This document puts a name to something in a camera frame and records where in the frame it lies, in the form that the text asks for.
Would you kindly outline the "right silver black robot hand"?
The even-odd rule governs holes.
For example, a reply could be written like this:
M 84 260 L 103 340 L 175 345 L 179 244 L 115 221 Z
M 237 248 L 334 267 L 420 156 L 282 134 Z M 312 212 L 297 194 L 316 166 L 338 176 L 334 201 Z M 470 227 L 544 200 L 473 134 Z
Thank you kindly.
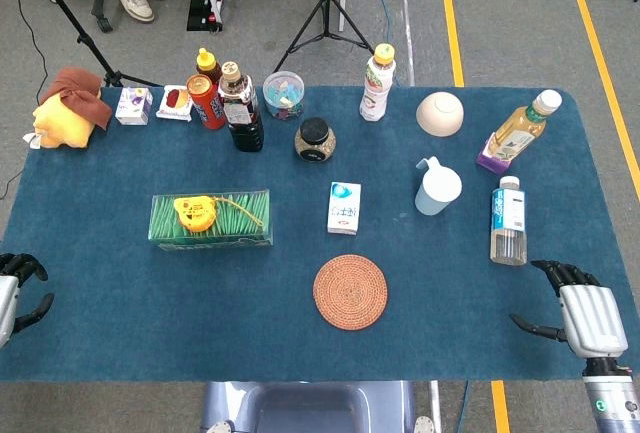
M 542 270 L 559 302 L 561 328 L 535 325 L 519 315 L 511 320 L 534 336 L 564 342 L 579 358 L 618 358 L 628 349 L 628 341 L 616 299 L 610 288 L 577 266 L 555 260 L 534 260 Z

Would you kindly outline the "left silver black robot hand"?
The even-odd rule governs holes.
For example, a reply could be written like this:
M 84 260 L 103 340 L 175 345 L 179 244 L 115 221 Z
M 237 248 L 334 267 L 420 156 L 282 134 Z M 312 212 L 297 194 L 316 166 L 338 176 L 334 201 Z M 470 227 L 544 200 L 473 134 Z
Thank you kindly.
M 38 323 L 54 302 L 55 295 L 47 293 L 32 312 L 16 316 L 20 290 L 32 275 L 36 275 L 43 282 L 48 280 L 46 269 L 33 255 L 1 255 L 1 347 L 4 347 L 12 336 Z

